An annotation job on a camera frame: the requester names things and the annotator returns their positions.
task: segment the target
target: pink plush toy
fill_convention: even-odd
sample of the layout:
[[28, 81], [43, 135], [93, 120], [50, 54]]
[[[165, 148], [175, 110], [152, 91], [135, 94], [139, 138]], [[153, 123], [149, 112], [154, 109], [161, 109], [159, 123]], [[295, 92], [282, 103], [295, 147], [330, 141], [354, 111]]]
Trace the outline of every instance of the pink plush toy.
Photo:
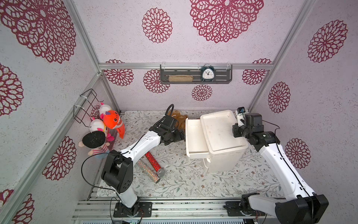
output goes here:
[[102, 131], [94, 131], [86, 134], [82, 141], [78, 143], [78, 146], [83, 147], [87, 146], [91, 150], [88, 152], [89, 156], [96, 155], [96, 158], [105, 158], [107, 154], [100, 153], [109, 153], [108, 146], [109, 142], [106, 142], [105, 133]]
[[114, 137], [111, 136], [110, 133], [108, 133], [108, 127], [103, 123], [101, 119], [95, 119], [94, 117], [91, 117], [92, 121], [89, 125], [89, 130], [91, 132], [100, 131], [104, 132], [106, 136], [106, 141], [111, 142], [114, 140]]
[[98, 109], [98, 111], [100, 112], [100, 118], [103, 120], [105, 113], [110, 110], [112, 110], [112, 108], [109, 105], [101, 102], [101, 106]]

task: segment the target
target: red flower pattern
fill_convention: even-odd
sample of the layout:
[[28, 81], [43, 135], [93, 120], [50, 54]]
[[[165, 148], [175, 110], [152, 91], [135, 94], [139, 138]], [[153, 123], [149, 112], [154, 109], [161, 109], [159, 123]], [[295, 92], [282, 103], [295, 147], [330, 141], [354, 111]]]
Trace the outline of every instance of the red flower pattern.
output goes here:
[[145, 87], [155, 93], [165, 92], [169, 89], [169, 84], [160, 83], [160, 71], [158, 69], [150, 70], [143, 77]]
[[286, 83], [276, 83], [268, 95], [270, 109], [275, 113], [284, 111], [290, 102], [290, 96], [290, 89]]
[[24, 98], [21, 81], [0, 63], [0, 116], [16, 110]]
[[[124, 63], [120, 60], [109, 60], [106, 63]], [[107, 69], [103, 71], [107, 79], [117, 86], [126, 86], [133, 81], [133, 71], [131, 69]]]
[[322, 62], [338, 53], [347, 38], [347, 24], [335, 20], [318, 29], [308, 46], [308, 57], [313, 62]]
[[171, 26], [170, 17], [162, 9], [152, 8], [144, 14], [142, 27], [145, 36], [154, 43], [166, 41], [173, 27]]
[[61, 0], [0, 0], [0, 15], [35, 56], [62, 63], [74, 54], [76, 32]]
[[285, 152], [296, 168], [305, 168], [311, 161], [311, 152], [304, 141], [293, 138], [287, 142]]
[[190, 0], [193, 26], [215, 43], [228, 42], [247, 31], [263, 8], [263, 0]]
[[[271, 63], [271, 60], [267, 58], [261, 58], [259, 60], [254, 61], [253, 64], [254, 63]], [[255, 85], [261, 83], [266, 73], [267, 70], [265, 69], [246, 69], [242, 74], [242, 80], [246, 84]]]
[[32, 214], [35, 211], [35, 200], [32, 199], [32, 194], [28, 194], [26, 201], [24, 201], [20, 207], [20, 210], [13, 218], [13, 224], [21, 223], [28, 224], [32, 220]]
[[100, 105], [95, 105], [95, 106], [92, 108], [91, 114], [90, 114], [91, 118], [95, 118], [95, 119], [99, 119], [99, 118], [100, 118], [100, 112], [99, 112], [99, 108], [100, 108], [100, 107], [101, 107]]
[[76, 161], [76, 147], [72, 139], [66, 136], [57, 148], [42, 174], [46, 179], [59, 180], [64, 178]]
[[14, 190], [6, 189], [0, 193], [0, 208], [5, 204]]
[[201, 84], [194, 87], [194, 89], [192, 90], [192, 97], [195, 100], [204, 101], [209, 99], [212, 93], [213, 90], [209, 85]]

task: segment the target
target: aluminum frame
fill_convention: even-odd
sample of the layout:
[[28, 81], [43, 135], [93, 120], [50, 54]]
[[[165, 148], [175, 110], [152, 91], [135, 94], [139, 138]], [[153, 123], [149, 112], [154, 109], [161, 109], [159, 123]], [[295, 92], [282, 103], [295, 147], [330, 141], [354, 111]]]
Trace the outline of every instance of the aluminum frame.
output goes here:
[[[195, 198], [162, 198], [162, 197], [143, 197], [140, 202], [152, 202], [152, 216], [146, 220], [157, 219], [254, 219], [255, 216], [235, 216], [229, 217], [225, 202], [238, 201], [239, 198], [212, 198], [212, 199], [195, 199]], [[109, 212], [113, 212], [116, 200], [96, 200], [96, 201], [79, 201], [71, 220], [110, 220]], [[138, 218], [114, 218], [113, 220], [138, 220]], [[267, 219], [276, 219], [268, 215]]]
[[204, 65], [211, 65], [215, 69], [225, 70], [229, 69], [266, 69], [270, 70], [274, 66], [267, 63], [99, 63], [102, 70], [105, 69], [186, 69], [186, 70], [200, 70]]
[[[107, 79], [102, 74], [103, 69], [159, 69], [160, 63], [99, 63], [98, 58], [96, 56], [96, 53], [93, 49], [93, 46], [90, 42], [90, 39], [86, 33], [86, 30], [83, 26], [83, 23], [81, 21], [81, 18], [78, 14], [78, 11], [76, 10], [76, 7], [72, 0], [63, 0], [65, 7], [67, 8], [72, 21], [74, 23], [74, 26], [77, 30], [78, 36], [80, 36], [84, 47], [88, 53], [88, 56], [92, 62], [93, 67], [97, 70], [97, 74], [93, 77], [93, 79], [90, 81], [88, 86], [86, 87], [85, 91], [91, 88], [94, 88], [100, 80], [104, 82], [104, 86], [106, 89], [107, 94], [109, 95], [112, 104], [116, 108], [116, 110], [120, 110], [112, 90], [109, 87]], [[267, 85], [270, 83], [270, 81], [273, 79], [275, 72], [283, 62], [284, 57], [287, 55], [287, 52], [291, 45], [293, 44], [293, 41], [297, 37], [300, 29], [302, 28], [304, 22], [306, 21], [309, 13], [311, 12], [313, 5], [315, 4], [316, 0], [305, 0], [298, 15], [295, 18], [295, 21], [293, 25], [290, 28], [290, 31], [288, 35], [286, 36], [278, 54], [276, 55], [274, 61], [272, 64], [253, 64], [253, 63], [233, 63], [233, 69], [266, 69], [270, 70], [270, 72], [264, 77], [262, 83], [260, 84], [260, 87], [258, 91], [256, 92], [254, 98], [252, 99], [249, 110], [252, 111], [259, 99], [262, 97], [263, 92], [267, 89]], [[186, 69], [196, 69], [198, 66], [203, 66], [203, 63], [173, 63], [173, 64], [162, 64], [166, 69], [170, 68], [186, 68]], [[229, 63], [213, 63], [212, 65], [215, 65], [217, 67], [222, 67], [225, 69]], [[83, 105], [85, 103], [84, 97], [79, 97], [79, 99], [76, 101], [75, 104], [77, 105]], [[37, 180], [38, 176], [41, 174], [42, 170], [48, 163], [48, 161], [53, 156], [53, 153], [57, 149], [58, 145], [60, 144], [61, 140], [63, 139], [64, 135], [68, 132], [71, 125], [73, 124], [73, 116], [72, 116], [72, 109], [67, 113], [65, 119], [61, 122], [60, 126], [56, 129], [54, 134], [51, 136], [50, 140], [48, 141], [48, 144], [43, 148], [43, 150], [40, 152], [40, 154], [35, 159], [34, 163], [30, 166], [26, 174], [21, 178], [20, 182], [16, 186], [14, 192], [8, 199], [8, 202], [1, 208], [0, 212], [0, 224], [5, 224], [11, 222], [12, 218], [14, 217], [15, 213], [20, 208], [22, 202], [26, 198], [28, 191], [31, 189], [31, 187], [34, 185], [35, 181]], [[102, 202], [102, 203], [108, 203], [108, 201], [91, 201], [91, 203], [95, 202]], [[193, 199], [188, 199], [188, 203], [193, 202]], [[88, 201], [79, 201], [79, 203], [88, 203]], [[212, 217], [213, 210], [208, 210], [207, 217]]]

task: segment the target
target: alarm clock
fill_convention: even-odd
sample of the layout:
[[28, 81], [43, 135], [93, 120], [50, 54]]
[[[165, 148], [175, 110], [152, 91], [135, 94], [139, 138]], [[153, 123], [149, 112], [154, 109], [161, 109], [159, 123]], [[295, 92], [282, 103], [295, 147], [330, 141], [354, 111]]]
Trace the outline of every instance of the alarm clock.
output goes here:
[[201, 81], [205, 82], [205, 81], [213, 81], [215, 78], [215, 72], [214, 72], [214, 67], [210, 66], [204, 66], [201, 69], [201, 76], [200, 79]]

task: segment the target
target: silver glitter tube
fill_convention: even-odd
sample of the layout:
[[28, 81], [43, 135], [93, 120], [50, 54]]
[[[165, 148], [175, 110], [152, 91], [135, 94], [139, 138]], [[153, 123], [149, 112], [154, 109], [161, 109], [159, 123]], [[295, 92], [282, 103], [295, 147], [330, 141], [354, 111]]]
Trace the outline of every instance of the silver glitter tube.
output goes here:
[[147, 166], [141, 159], [138, 160], [137, 162], [138, 166], [140, 168], [142, 168], [144, 170], [144, 172], [146, 174], [148, 174], [148, 176], [155, 182], [155, 183], [158, 183], [160, 178], [158, 177], [157, 174], [155, 174], [150, 168], [149, 166]]

